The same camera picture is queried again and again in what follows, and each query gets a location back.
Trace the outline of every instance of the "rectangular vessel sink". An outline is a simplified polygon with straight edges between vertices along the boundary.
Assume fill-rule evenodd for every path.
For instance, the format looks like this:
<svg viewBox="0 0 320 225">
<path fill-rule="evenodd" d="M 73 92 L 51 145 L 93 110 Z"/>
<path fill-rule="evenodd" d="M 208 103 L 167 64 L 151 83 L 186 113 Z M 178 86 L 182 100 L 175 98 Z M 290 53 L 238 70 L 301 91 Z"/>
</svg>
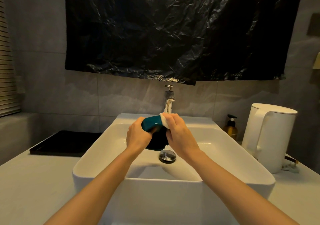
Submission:
<svg viewBox="0 0 320 225">
<path fill-rule="evenodd" d="M 129 126 L 141 114 L 120 114 L 73 169 L 77 192 L 126 148 Z M 199 147 L 216 163 L 268 198 L 274 177 L 209 118 L 182 117 Z M 132 163 L 99 224 L 237 224 L 197 172 L 177 156 L 174 163 L 144 150 Z"/>
</svg>

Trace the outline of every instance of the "white sponge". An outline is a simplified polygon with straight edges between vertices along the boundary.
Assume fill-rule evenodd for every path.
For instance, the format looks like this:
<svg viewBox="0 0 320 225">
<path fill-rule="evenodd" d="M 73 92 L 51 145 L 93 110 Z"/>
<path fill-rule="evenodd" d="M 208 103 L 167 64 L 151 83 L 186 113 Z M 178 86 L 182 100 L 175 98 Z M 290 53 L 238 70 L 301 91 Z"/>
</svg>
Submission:
<svg viewBox="0 0 320 225">
<path fill-rule="evenodd" d="M 166 127 L 167 129 L 170 129 L 169 126 L 168 126 L 167 120 L 166 120 L 166 118 L 163 116 L 162 113 L 160 113 L 160 117 L 161 117 L 162 125 L 163 125 L 164 127 Z"/>
</svg>

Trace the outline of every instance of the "chrome faucet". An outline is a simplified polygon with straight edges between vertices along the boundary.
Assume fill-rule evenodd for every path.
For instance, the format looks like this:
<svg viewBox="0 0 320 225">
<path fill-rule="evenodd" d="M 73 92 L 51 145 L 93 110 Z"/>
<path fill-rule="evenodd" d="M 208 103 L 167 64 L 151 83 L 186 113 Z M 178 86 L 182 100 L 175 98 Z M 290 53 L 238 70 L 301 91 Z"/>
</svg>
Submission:
<svg viewBox="0 0 320 225">
<path fill-rule="evenodd" d="M 167 91 L 165 91 L 165 109 L 164 112 L 167 114 L 171 114 L 172 111 L 172 103 L 175 101 L 174 97 L 174 91 L 171 91 L 173 86 L 171 85 L 165 85 L 165 87 L 168 88 Z"/>
</svg>

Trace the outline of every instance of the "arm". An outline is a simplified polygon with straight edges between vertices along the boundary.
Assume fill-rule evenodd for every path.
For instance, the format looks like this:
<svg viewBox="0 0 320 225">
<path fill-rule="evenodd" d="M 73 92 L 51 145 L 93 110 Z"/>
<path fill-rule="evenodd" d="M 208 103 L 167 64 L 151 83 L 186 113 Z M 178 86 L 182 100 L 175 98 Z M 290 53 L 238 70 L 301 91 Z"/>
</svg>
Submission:
<svg viewBox="0 0 320 225">
<path fill-rule="evenodd" d="M 164 114 L 164 116 L 170 127 L 170 131 L 166 133 L 169 145 L 197 171 L 239 224 L 298 225 L 297 222 L 201 151 L 182 118 L 177 114 Z"/>
<path fill-rule="evenodd" d="M 98 224 L 113 193 L 124 180 L 131 163 L 149 144 L 152 133 L 142 130 L 144 118 L 135 121 L 127 132 L 127 148 L 97 177 L 58 210 L 45 225 Z"/>
</svg>

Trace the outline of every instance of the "person's left arm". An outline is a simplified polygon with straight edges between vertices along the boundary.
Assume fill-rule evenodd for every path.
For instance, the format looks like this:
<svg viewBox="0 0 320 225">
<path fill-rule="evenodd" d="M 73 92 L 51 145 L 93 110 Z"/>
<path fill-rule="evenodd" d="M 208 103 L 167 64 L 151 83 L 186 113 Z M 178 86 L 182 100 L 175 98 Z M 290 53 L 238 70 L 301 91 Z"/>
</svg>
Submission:
<svg viewBox="0 0 320 225">
<path fill-rule="evenodd" d="M 129 127 L 127 148 L 44 225 L 98 224 L 113 193 L 124 180 L 131 163 L 152 138 L 152 133 L 142 130 L 143 119 L 143 117 L 138 118 Z"/>
</svg>

